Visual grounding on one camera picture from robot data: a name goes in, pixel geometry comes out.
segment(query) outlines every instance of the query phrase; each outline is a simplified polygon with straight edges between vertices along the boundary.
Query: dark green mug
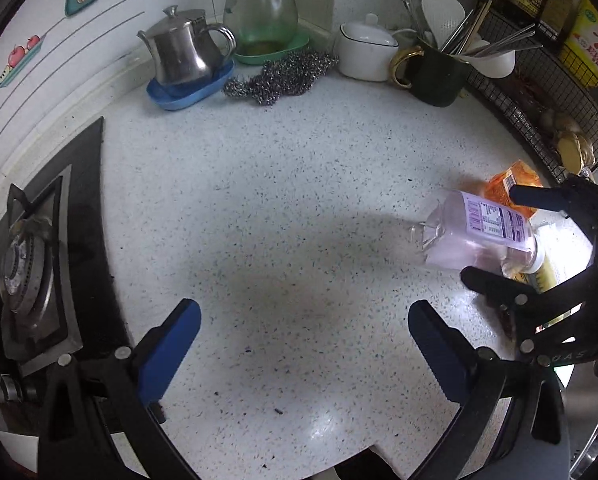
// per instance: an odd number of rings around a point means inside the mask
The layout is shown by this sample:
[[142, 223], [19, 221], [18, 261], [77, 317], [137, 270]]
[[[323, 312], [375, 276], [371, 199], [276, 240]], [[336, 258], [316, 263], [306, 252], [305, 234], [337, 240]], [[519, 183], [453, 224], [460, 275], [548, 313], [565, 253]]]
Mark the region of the dark green mug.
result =
[[418, 45], [397, 52], [390, 62], [392, 80], [432, 106], [451, 105], [469, 73], [469, 63], [444, 54], [421, 39]]

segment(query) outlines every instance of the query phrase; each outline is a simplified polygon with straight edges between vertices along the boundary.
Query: gas stove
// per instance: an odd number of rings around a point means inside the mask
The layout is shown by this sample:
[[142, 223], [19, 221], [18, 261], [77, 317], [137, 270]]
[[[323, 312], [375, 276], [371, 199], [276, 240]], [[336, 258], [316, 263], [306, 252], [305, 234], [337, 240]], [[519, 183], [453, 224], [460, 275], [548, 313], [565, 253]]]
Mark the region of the gas stove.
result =
[[0, 429], [37, 434], [45, 368], [130, 346], [109, 273], [100, 200], [103, 118], [25, 186], [0, 221]]

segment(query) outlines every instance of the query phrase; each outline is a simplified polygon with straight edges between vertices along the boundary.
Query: gold mug handle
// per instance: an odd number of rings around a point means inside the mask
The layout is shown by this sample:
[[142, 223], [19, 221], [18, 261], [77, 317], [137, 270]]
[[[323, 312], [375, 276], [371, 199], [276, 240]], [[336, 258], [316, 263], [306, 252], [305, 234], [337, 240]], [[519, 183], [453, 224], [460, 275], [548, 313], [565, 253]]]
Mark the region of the gold mug handle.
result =
[[401, 63], [407, 62], [411, 57], [424, 55], [425, 51], [419, 45], [405, 50], [399, 50], [390, 61], [390, 78], [401, 88], [412, 88], [411, 82], [406, 81], [405, 83], [402, 83], [397, 79], [397, 70], [399, 69], [399, 66], [401, 66]]

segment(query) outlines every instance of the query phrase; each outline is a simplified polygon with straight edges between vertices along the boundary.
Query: teapot lid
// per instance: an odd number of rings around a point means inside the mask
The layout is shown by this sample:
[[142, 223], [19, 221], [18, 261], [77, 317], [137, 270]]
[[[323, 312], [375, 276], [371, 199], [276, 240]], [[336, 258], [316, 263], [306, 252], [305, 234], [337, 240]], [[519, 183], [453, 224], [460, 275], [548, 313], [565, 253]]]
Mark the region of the teapot lid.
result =
[[153, 38], [154, 36], [159, 36], [161, 34], [168, 34], [169, 32], [174, 32], [180, 28], [189, 27], [190, 25], [205, 20], [205, 10], [203, 9], [191, 9], [184, 10], [183, 12], [176, 12], [177, 7], [178, 6], [173, 5], [163, 9], [166, 17], [146, 30], [146, 37]]
[[377, 25], [376, 14], [366, 14], [363, 22], [350, 22], [341, 25], [341, 33], [350, 40], [377, 45], [398, 46], [399, 42], [383, 27]]

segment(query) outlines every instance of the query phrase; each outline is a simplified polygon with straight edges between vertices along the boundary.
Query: teapot spout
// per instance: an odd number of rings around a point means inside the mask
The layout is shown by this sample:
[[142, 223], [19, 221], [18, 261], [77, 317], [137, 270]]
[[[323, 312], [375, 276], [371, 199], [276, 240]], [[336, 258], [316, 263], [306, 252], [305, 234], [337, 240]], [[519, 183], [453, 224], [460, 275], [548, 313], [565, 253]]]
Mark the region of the teapot spout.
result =
[[150, 53], [152, 53], [152, 49], [150, 48], [150, 43], [148, 42], [148, 38], [146, 38], [145, 32], [143, 32], [142, 30], [137, 32], [137, 38], [140, 38], [140, 40], [143, 41], [143, 43], [145, 43], [145, 46], [148, 47]]

